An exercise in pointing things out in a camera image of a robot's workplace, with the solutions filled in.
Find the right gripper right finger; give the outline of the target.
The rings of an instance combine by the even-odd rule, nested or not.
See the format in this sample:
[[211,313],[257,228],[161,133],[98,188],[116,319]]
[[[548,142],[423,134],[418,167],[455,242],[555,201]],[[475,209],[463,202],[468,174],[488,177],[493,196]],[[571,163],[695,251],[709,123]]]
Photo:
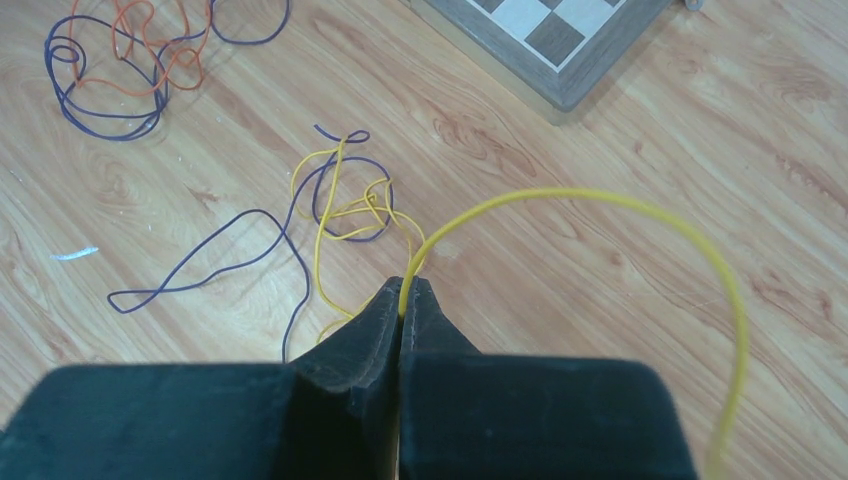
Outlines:
[[634,360],[480,352],[413,280],[400,356],[404,479],[694,479],[672,396]]

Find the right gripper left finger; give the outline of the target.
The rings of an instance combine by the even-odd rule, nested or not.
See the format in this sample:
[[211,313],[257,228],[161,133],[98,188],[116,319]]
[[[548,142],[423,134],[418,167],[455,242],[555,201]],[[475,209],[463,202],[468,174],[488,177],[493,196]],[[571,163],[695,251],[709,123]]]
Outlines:
[[288,363],[55,369],[2,433],[1,475],[391,479],[400,284]]

